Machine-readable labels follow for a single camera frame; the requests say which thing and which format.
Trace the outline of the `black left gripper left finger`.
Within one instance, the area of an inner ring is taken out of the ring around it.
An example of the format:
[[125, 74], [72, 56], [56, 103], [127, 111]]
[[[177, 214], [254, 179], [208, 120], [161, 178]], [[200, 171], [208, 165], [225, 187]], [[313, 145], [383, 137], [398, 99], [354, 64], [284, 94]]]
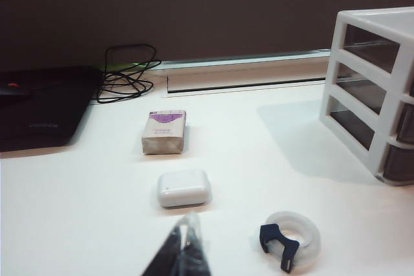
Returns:
[[178, 275], [177, 259], [181, 252], [180, 226], [176, 225], [142, 275]]

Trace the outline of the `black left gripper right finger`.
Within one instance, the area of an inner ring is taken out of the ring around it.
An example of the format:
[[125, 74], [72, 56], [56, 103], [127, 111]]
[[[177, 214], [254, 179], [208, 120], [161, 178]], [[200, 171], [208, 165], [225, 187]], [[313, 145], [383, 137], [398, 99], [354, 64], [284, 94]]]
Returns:
[[198, 214], [190, 212], [178, 222], [180, 233], [177, 275], [211, 275], [204, 254]]

